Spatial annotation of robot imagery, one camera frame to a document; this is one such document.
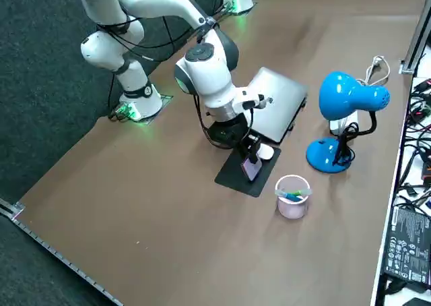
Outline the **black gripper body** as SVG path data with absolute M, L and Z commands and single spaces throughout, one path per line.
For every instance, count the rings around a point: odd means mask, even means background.
M 239 143 L 248 137 L 252 121 L 248 122 L 245 116 L 237 116 L 229 121 L 215 121 L 207 130 L 210 143 L 215 147 L 230 150 L 238 149 Z

